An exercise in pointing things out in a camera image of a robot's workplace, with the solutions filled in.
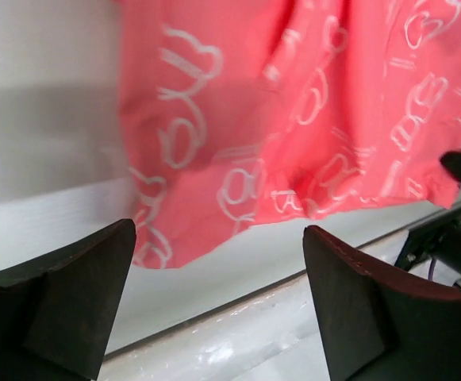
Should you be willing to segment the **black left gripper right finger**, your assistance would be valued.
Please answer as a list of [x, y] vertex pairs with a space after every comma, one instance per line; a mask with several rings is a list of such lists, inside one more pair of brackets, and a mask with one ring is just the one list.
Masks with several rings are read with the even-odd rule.
[[461, 291], [305, 229], [303, 252], [332, 380], [461, 380]]

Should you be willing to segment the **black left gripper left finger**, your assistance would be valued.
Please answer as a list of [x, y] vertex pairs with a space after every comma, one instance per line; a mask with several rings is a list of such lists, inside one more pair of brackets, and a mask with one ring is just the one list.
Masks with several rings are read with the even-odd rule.
[[136, 243], [121, 219], [0, 271], [0, 380], [96, 380]]

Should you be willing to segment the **pink jacket with white lining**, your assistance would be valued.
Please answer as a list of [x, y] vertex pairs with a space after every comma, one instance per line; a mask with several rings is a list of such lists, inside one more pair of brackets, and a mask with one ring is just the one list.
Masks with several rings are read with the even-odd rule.
[[461, 1], [123, 1], [134, 263], [254, 225], [427, 201], [459, 182]]

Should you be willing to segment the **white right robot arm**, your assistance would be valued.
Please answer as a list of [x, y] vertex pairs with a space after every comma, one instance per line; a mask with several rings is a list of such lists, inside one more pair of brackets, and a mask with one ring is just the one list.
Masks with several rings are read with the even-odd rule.
[[[461, 152], [448, 152], [440, 162], [461, 183]], [[428, 259], [461, 275], [461, 207], [411, 229], [394, 266], [409, 271]]]

